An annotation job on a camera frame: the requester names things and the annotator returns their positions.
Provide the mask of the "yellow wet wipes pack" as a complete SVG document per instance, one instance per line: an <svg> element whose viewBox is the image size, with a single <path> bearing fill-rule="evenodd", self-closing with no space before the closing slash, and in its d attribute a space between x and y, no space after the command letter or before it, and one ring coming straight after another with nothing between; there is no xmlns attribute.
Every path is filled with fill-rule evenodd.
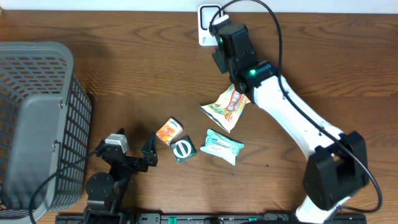
<svg viewBox="0 0 398 224"><path fill-rule="evenodd" d="M227 133L235 127L244 107L250 103L249 98L235 90L232 84L219 98L200 109Z"/></svg>

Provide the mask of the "grey plastic shopping basket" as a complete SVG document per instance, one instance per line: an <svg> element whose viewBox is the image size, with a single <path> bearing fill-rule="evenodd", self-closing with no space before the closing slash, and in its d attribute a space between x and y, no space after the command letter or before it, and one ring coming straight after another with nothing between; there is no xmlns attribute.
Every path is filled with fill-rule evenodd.
<svg viewBox="0 0 398 224"><path fill-rule="evenodd" d="M58 42L1 43L1 222L29 223L83 191L91 101Z"/></svg>

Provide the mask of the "white barcode scanner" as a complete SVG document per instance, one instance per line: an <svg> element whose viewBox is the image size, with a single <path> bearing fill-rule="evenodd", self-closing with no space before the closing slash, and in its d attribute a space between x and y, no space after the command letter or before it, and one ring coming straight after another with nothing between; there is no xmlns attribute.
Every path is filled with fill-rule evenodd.
<svg viewBox="0 0 398 224"><path fill-rule="evenodd" d="M217 46L216 38L209 32L212 17L221 9L219 4L202 4L198 7L198 43L204 47Z"/></svg>

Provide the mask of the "teal wet wipes pack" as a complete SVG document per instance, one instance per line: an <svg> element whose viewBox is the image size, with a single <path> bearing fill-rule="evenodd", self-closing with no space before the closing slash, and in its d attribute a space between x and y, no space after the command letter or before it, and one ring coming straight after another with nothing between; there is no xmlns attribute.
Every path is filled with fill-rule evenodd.
<svg viewBox="0 0 398 224"><path fill-rule="evenodd" d="M232 166L236 165L236 157L244 144L226 136L217 133L212 129L206 132L205 145L200 148L201 151L220 157L229 162Z"/></svg>

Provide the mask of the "orange tissue packet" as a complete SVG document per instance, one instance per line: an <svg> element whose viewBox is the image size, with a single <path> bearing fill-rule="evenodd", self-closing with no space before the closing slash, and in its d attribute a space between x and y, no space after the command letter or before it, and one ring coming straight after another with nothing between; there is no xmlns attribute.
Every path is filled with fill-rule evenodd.
<svg viewBox="0 0 398 224"><path fill-rule="evenodd" d="M156 132L156 136L166 145L183 132L183 126L174 118L169 120Z"/></svg>

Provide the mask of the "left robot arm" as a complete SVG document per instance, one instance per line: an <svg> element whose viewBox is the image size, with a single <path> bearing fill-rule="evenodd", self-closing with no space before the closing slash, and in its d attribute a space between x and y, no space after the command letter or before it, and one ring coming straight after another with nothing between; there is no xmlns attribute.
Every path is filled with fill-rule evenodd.
<svg viewBox="0 0 398 224"><path fill-rule="evenodd" d="M124 128L100 141L95 154L110 165L108 172L97 172L86 183L87 207L83 223L134 223L130 211L122 208L123 198L132 177L147 172L158 163L156 135L152 133L144 144L142 157L131 157Z"/></svg>

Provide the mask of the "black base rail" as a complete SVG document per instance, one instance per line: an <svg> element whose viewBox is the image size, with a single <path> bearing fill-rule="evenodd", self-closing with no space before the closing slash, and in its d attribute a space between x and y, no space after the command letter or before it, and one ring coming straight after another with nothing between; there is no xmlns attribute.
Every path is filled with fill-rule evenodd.
<svg viewBox="0 0 398 224"><path fill-rule="evenodd" d="M132 224L235 224L235 223L299 223L295 215L289 213L266 213L263 215L161 215L158 213L137 213L113 221L109 217L100 218L83 215L58 215L56 224L84 223L132 223Z"/></svg>

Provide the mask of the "green square box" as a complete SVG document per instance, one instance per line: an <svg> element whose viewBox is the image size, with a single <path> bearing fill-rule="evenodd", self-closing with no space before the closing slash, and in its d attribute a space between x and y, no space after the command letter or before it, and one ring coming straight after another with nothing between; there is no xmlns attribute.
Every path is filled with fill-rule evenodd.
<svg viewBox="0 0 398 224"><path fill-rule="evenodd" d="M197 154L193 143L188 136L173 142L170 148L175 156L176 161L181 164L187 159L195 156Z"/></svg>

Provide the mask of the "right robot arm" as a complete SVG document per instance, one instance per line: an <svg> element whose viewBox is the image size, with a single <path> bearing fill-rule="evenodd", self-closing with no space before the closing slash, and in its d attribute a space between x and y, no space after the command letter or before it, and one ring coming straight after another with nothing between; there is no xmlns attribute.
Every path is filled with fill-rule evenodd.
<svg viewBox="0 0 398 224"><path fill-rule="evenodd" d="M244 24L213 25L218 42L213 59L240 94L269 113L302 150L307 167L307 194L295 216L304 223L325 223L340 205L369 183L366 143L356 131L345 134L312 110L277 75L269 62L254 52Z"/></svg>

